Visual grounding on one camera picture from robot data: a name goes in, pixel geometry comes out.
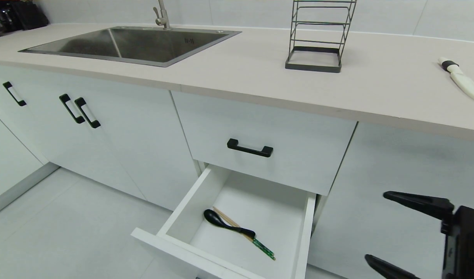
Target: beige countertop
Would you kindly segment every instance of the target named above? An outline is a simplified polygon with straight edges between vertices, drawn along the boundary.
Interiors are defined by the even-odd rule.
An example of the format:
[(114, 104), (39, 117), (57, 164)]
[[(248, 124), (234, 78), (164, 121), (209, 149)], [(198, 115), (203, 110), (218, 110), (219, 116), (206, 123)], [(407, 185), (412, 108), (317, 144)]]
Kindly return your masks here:
[[(17, 51), (114, 24), (56, 24), (0, 38), (0, 65), (177, 90), (474, 140), (474, 101), (437, 64), (474, 80), (474, 43), (350, 33), (340, 74), (284, 68), (289, 30), (242, 33), (170, 67)], [(326, 37), (332, 32), (310, 32)]]

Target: faucet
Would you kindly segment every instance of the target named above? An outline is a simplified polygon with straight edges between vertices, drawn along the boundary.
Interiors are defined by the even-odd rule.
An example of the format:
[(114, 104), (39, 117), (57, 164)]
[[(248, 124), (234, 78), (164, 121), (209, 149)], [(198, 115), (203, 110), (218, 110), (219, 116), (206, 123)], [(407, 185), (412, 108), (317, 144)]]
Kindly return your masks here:
[(159, 9), (161, 10), (161, 17), (159, 17), (159, 13), (157, 12), (156, 7), (153, 7), (152, 9), (156, 13), (156, 24), (159, 26), (164, 25), (164, 30), (170, 30), (170, 20), (168, 19), (168, 12), (164, 8), (163, 0), (159, 0)]

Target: knife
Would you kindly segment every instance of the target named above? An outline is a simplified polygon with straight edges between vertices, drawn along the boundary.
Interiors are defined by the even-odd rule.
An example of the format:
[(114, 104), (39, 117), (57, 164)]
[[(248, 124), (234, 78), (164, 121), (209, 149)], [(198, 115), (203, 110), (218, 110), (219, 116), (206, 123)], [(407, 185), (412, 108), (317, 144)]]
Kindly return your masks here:
[(466, 76), (454, 61), (440, 57), (438, 63), (442, 68), (451, 73), (451, 78), (459, 88), (474, 100), (474, 81)]

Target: wall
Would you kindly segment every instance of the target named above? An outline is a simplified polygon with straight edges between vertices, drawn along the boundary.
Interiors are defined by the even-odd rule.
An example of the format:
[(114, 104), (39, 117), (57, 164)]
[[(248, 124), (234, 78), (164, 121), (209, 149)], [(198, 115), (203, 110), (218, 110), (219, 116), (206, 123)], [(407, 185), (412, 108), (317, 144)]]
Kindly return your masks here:
[[(292, 0), (164, 0), (173, 24), (290, 28)], [(52, 23), (154, 23), (157, 0), (36, 0)], [(474, 41), (474, 0), (359, 0), (352, 31)]]

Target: open drawer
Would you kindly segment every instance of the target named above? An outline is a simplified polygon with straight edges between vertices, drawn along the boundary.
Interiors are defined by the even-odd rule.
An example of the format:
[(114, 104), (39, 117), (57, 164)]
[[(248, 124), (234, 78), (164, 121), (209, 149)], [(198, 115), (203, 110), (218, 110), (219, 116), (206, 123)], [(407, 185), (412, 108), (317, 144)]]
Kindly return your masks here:
[[(304, 279), (316, 194), (210, 165), (153, 235), (132, 236), (179, 278)], [(239, 233), (203, 217), (216, 207), (274, 252), (276, 261)]]

